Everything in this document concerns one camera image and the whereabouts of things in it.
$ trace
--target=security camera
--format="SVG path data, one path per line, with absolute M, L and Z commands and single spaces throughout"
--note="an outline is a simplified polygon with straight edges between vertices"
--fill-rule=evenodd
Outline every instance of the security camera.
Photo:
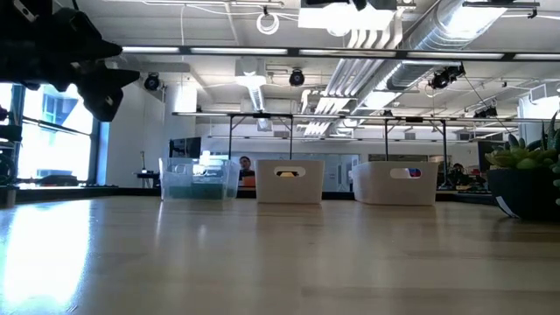
M 143 86 L 148 91 L 158 91 L 163 86 L 162 81 L 159 79 L 159 73 L 149 73 Z
M 301 87 L 304 85 L 305 76 L 300 69 L 294 69 L 290 75 L 290 85 L 293 87 Z

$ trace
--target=ceiling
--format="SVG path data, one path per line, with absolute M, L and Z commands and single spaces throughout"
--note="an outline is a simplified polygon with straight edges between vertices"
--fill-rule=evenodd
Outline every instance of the ceiling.
M 404 29 L 410 27 L 435 0 L 416 0 L 417 8 L 404 17 Z M 57 0 L 70 6 L 71 1 Z M 284 0 L 283 13 L 297 14 L 298 0 Z M 541 15 L 560 17 L 560 1 L 539 0 Z M 85 11 L 105 39 L 120 45 L 180 45 L 180 7 L 154 6 L 143 3 L 113 3 L 103 0 L 78 0 L 80 9 Z M 225 12 L 222 7 L 206 7 L 212 11 Z M 258 8 L 232 7 L 234 13 L 256 12 Z M 526 14 L 525 11 L 509 11 L 507 14 Z M 306 46 L 341 47 L 349 37 L 336 38 L 324 30 L 298 29 L 297 22 L 282 18 L 278 32 L 273 35 L 261 34 L 256 29 L 257 15 L 232 16 L 238 34 L 235 42 L 231 25 L 226 15 L 209 13 L 191 7 L 184 9 L 185 45 L 193 46 Z M 500 18 L 482 36 L 474 40 L 467 49 L 473 50 L 535 50 L 557 51 L 560 48 L 560 20 L 546 18 L 527 19 L 525 17 Z M 235 57 L 205 56 L 137 56 L 128 59 L 131 65 L 148 62 L 185 62 L 199 76 L 200 84 L 207 87 L 211 97 L 199 97 L 199 102 L 211 107 L 220 103 L 239 103 L 248 98 L 245 87 L 234 83 Z M 302 87 L 290 87 L 288 73 L 293 67 L 300 67 L 306 75 L 309 86 L 328 83 L 337 59 L 291 59 L 267 58 L 267 68 L 274 73 L 263 87 L 266 98 L 299 100 Z M 451 89 L 431 98 L 431 90 L 421 82 L 418 93 L 401 96 L 394 113 L 408 115 L 437 112 L 441 115 L 458 115 L 464 107 L 477 104 L 483 99 L 497 95 L 500 115 L 515 115 L 519 95 L 526 89 L 538 85 L 542 79 L 560 79 L 560 63 L 465 63 L 465 79 L 451 86 Z

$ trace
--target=metal pole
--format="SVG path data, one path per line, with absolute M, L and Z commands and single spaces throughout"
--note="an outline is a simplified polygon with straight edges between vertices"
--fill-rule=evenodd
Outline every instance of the metal pole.
M 385 119 L 385 161 L 389 161 L 389 126 L 388 120 Z
M 447 186 L 447 122 L 441 121 L 444 130 L 444 184 Z
M 291 159 L 291 152 L 293 150 L 293 143 L 294 143 L 294 118 L 290 119 L 290 159 Z
M 234 132 L 234 116 L 229 117 L 229 151 L 227 153 L 227 159 L 231 161 L 231 137 Z

